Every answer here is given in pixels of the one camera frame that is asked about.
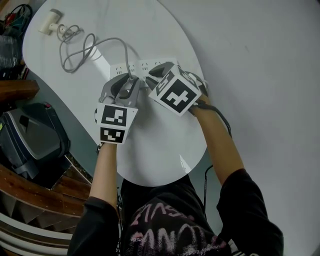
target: white cable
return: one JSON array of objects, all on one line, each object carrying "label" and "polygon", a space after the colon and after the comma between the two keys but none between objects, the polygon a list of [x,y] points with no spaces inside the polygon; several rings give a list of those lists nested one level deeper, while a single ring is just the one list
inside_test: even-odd
[{"label": "white cable", "polygon": [[[131,79],[133,79],[133,76],[131,74],[131,71],[130,71],[130,68],[129,68],[129,61],[128,61],[128,48],[127,48],[127,44],[121,39],[121,38],[118,38],[118,37],[110,37],[110,38],[107,38],[107,39],[104,39],[104,40],[101,40],[99,42],[96,41],[96,36],[93,34],[93,33],[90,33],[88,34],[84,41],[83,41],[83,46],[82,46],[82,50],[79,50],[79,51],[76,51],[72,54],[67,54],[65,60],[63,61],[62,60],[62,54],[61,54],[61,49],[62,49],[62,45],[65,43],[65,44],[68,44],[70,42],[70,40],[78,35],[80,32],[83,31],[82,28],[80,28],[78,25],[72,25],[70,27],[68,27],[65,32],[62,34],[62,38],[60,37],[59,35],[59,31],[60,31],[60,27],[64,26],[63,24],[60,24],[57,28],[57,31],[56,31],[56,35],[58,37],[58,39],[61,41],[61,44],[60,44],[60,47],[59,47],[59,55],[60,55],[60,62],[61,62],[61,67],[63,68],[63,70],[67,73],[74,73],[76,72],[86,61],[86,59],[89,57],[89,55],[91,54],[92,50],[94,49],[94,47],[96,47],[97,45],[100,45],[101,43],[103,42],[106,42],[106,41],[109,41],[109,40],[118,40],[120,41],[123,46],[124,46],[124,54],[125,54],[125,65],[126,65],[126,69],[128,71],[128,74],[130,76]],[[90,47],[87,47],[86,48],[86,43],[87,43],[87,39],[88,37],[92,36],[93,37],[93,42],[92,42],[92,45]],[[76,67],[74,68],[66,68],[66,62],[67,60],[70,59],[70,57],[74,56],[74,55],[77,55],[77,54],[80,54],[82,53],[82,59],[80,60],[80,62],[76,65]]]}]

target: black sleeve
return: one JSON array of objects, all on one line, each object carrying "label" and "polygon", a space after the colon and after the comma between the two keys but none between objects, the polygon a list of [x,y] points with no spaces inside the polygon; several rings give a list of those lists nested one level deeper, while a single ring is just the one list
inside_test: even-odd
[{"label": "black sleeve", "polygon": [[118,215],[110,204],[89,197],[67,255],[114,255],[119,240]]},{"label": "black sleeve", "polygon": [[237,170],[227,178],[216,208],[223,223],[221,234],[232,239],[241,252],[283,255],[283,234],[269,221],[262,193],[246,170]]}]

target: gray floor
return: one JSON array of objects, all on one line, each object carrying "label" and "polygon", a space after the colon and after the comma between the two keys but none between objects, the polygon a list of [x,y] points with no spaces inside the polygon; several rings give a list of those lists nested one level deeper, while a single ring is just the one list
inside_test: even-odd
[{"label": "gray floor", "polygon": [[[30,71],[27,79],[36,80],[40,87],[40,91],[37,93],[35,98],[29,100],[27,103],[47,102],[52,105],[71,141],[69,150],[70,153],[89,174],[93,175],[97,160],[97,145],[93,139],[86,132],[77,118],[67,108],[67,106],[51,90],[51,88],[44,81],[42,81],[41,78]],[[205,170],[210,165],[211,161],[208,152],[206,152],[199,164],[189,174],[191,182],[201,200],[204,198]],[[118,175],[118,187],[121,187],[122,180],[123,178]],[[219,200],[220,189],[221,185],[214,171],[209,171],[207,183],[206,215],[212,230],[216,234],[218,234],[222,229],[222,222],[216,209],[216,205]]]}]

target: person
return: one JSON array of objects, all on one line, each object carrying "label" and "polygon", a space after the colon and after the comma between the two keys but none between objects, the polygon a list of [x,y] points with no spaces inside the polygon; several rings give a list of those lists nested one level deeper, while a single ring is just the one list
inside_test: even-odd
[{"label": "person", "polygon": [[[209,99],[201,99],[210,105]],[[216,235],[204,206],[185,177],[159,187],[124,180],[120,253],[143,255],[281,256],[284,239],[268,219],[263,195],[244,168],[237,148],[216,112],[192,108],[202,128],[222,188],[217,205],[223,228]],[[67,255],[115,255],[119,242],[117,145],[105,143],[98,154],[90,196]]]}]

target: electrical outlet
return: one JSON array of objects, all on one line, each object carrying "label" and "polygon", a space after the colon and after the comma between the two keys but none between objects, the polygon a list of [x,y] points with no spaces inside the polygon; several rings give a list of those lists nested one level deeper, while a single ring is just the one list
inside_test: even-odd
[{"label": "electrical outlet", "polygon": [[[152,70],[155,66],[158,66],[165,62],[172,62],[174,64],[178,64],[176,58],[153,58],[153,59],[143,59],[138,60],[136,62],[129,62],[129,69],[132,75],[139,77],[140,79],[146,79],[146,76],[149,76],[149,71]],[[119,63],[110,66],[110,79],[121,75],[123,73],[127,73],[126,63]]]}]

